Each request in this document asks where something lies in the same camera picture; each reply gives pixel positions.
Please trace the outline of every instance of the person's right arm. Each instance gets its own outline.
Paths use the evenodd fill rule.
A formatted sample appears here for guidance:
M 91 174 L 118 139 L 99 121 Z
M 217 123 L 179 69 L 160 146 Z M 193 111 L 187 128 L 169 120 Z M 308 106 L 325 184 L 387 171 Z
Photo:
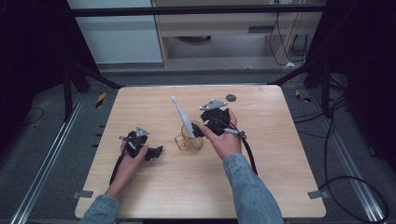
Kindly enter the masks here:
M 236 117 L 229 110 L 230 122 L 236 126 Z M 284 223 L 275 198 L 252 171 L 241 153 L 241 140 L 232 133 L 215 135 L 206 126 L 200 126 L 219 157 L 233 190 L 233 202 L 239 224 Z

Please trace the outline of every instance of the wooden table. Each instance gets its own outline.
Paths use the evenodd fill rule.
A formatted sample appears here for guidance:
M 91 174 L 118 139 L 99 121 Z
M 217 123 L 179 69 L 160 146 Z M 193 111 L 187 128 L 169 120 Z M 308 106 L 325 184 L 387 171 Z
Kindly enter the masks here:
M 150 131 L 151 147 L 163 146 L 158 159 L 143 161 L 122 202 L 123 218 L 235 218 L 230 184 L 210 142 L 197 152 L 180 151 L 175 137 L 182 122 L 173 95 L 191 120 L 200 120 L 199 106 L 211 99 L 228 102 L 245 131 L 260 178 L 274 194 L 284 217 L 323 217 L 321 199 L 307 192 L 318 187 L 278 86 L 175 86 L 120 89 L 97 149 L 76 216 L 82 217 L 93 200 L 106 192 L 120 155 L 119 136 L 135 127 Z

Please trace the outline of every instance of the forearm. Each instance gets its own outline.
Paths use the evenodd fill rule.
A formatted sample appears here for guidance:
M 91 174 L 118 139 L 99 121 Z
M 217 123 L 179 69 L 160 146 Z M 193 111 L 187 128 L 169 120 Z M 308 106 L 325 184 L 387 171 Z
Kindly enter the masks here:
M 253 173 L 242 154 L 234 153 L 227 156 L 223 167 L 233 189 L 239 224 L 284 223 L 275 198 Z
M 113 223 L 120 210 L 120 202 L 107 195 L 99 195 L 79 221 L 82 224 Z

